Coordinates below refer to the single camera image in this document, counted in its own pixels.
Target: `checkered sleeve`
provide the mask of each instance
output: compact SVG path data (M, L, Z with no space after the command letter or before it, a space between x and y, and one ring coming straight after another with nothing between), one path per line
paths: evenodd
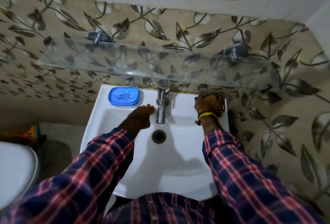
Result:
M236 223L324 223L272 172L248 157L231 134L210 131L202 149L218 193Z
M133 149L133 136L121 128L94 138L63 173L16 201L1 224L100 223L114 188L133 160Z

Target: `soap dish lid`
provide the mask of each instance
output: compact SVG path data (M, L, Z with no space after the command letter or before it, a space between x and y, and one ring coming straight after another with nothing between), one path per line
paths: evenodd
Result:
M140 91L134 87L115 87L110 90L108 99L114 106L135 106L140 101Z

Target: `person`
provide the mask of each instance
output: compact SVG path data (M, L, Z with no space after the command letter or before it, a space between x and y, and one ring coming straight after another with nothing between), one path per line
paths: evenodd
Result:
M217 97L199 95L195 107L205 134L202 152L230 222L324 223L221 128L214 116L223 109ZM114 188L133 160L134 139L150 127L154 110L149 104L140 106L119 127L94 138L63 173L18 199L1 223L227 223L221 216L216 219L217 209L205 202L166 192L141 196L103 218Z

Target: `white sink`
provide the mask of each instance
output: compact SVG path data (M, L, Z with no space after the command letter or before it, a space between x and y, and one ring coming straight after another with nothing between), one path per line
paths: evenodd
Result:
M196 200L205 200L217 194L211 170L204 160L203 128L195 124L196 95L170 93L166 107L165 124L156 123L157 91L140 89L140 103L134 107L116 107L108 101L112 85L102 85L89 118L80 152L94 137L117 127L127 115L140 105L155 106L151 127L141 130L135 139L134 159L114 194L134 199L147 193L170 192ZM227 105L220 118L221 126L229 131ZM152 134L163 130L166 140L156 144Z

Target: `toilet seat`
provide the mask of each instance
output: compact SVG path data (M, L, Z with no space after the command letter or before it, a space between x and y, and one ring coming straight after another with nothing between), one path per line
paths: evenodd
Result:
M34 185L38 156L28 146L0 142L0 211Z

